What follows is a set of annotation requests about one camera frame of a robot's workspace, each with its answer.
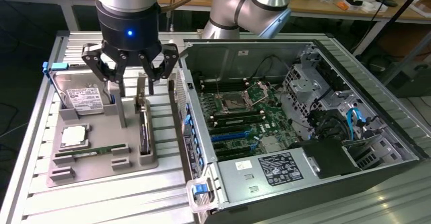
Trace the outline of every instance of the blue pcie slot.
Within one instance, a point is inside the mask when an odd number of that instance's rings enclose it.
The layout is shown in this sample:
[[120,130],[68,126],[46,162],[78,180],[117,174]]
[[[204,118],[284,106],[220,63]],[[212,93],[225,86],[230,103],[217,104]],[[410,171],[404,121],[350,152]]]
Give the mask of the blue pcie slot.
[[221,136],[213,136],[213,137],[210,137],[210,142],[220,142],[220,141],[240,139],[240,138],[248,137],[248,135],[249,135],[249,131],[245,131],[241,133],[234,133],[234,134],[228,134],[228,135],[221,135]]

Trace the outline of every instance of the power supply label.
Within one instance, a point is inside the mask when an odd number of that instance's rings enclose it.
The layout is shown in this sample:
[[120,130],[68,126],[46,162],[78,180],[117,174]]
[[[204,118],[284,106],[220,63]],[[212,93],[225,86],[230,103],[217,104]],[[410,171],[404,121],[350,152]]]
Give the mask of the power supply label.
[[68,89],[68,98],[76,111],[102,109],[98,88]]
[[304,178],[289,152],[260,157],[258,163],[270,186],[281,185]]

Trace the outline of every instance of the green circuit board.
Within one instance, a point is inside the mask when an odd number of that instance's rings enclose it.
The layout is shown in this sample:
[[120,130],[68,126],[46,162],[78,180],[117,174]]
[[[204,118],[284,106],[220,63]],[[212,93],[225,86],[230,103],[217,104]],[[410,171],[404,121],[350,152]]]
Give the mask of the green circuit board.
[[[264,97],[264,90],[257,85],[250,87],[246,93],[248,96],[244,95],[244,91],[201,93],[198,96],[210,138],[246,133],[244,138],[212,142],[218,161],[286,150],[298,140],[288,124],[288,117],[278,107],[273,91],[266,88],[268,96],[262,100],[260,99]],[[257,116],[229,118],[236,114],[261,111]],[[213,126],[210,117],[226,118],[220,120],[225,125]]]

